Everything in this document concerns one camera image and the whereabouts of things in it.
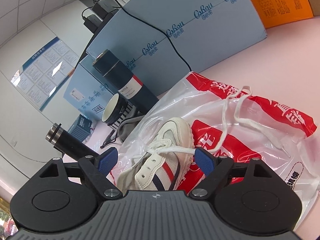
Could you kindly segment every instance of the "cardboard box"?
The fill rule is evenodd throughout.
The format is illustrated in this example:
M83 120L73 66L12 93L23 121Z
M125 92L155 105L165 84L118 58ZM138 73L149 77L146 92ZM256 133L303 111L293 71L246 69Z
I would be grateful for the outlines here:
M70 133L80 142L83 142L84 139L86 139L88 135L91 133L91 125L91 120L85 118L83 115L79 115L79 117L71 125L70 129L68 130L68 133Z
M124 8L165 31L198 73L267 36L250 0L130 0ZM156 96L189 72L163 33L123 10L101 30L87 53L96 59L106 49Z
M308 0L251 0L265 28L313 17Z
M78 64L63 98L90 120L99 121L112 96L103 84Z

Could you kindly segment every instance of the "red stripe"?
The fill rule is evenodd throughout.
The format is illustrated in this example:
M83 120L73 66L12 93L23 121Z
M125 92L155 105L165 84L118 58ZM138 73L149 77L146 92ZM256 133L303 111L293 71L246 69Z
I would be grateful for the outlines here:
M170 181L173 182L174 175L173 175L172 170L170 169L169 165L166 162L164 162L162 167L164 168L165 172L169 176Z
M116 185L115 177L112 175L112 170L110 171L110 175L113 178L113 185Z
M141 82L141 80L139 78L137 78L136 75L133 75L133 78L135 81L137 81L141 86L143 86L143 83Z

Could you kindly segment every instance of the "white wall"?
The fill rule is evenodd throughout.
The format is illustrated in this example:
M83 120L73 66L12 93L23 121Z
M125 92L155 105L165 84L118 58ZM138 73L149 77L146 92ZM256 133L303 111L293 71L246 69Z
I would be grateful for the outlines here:
M8 80L55 36L80 56L92 37L81 17L85 8L80 1L70 3L36 21L0 48L0 187L10 194L48 160L61 156L45 135L54 122L61 122L68 129L79 112L62 97L68 82L40 113Z

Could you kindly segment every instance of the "poster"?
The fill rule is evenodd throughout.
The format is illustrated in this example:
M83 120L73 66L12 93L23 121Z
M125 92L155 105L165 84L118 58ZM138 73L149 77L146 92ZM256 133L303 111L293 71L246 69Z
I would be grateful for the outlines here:
M55 37L23 64L11 83L42 111L72 75L78 60L78 55Z

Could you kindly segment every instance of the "sticker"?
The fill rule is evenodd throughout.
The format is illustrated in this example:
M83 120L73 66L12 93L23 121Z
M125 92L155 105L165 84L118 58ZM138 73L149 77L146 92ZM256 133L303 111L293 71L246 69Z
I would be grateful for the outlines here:
M129 80L129 82L119 90L119 93L126 99L133 98L142 88L143 83L135 75Z
M102 105L97 105L94 109L92 109L95 113L100 113L104 110L104 107Z
M84 99L83 94L81 94L77 89L73 89L70 93L70 95L77 100L78 102L80 102L82 99Z

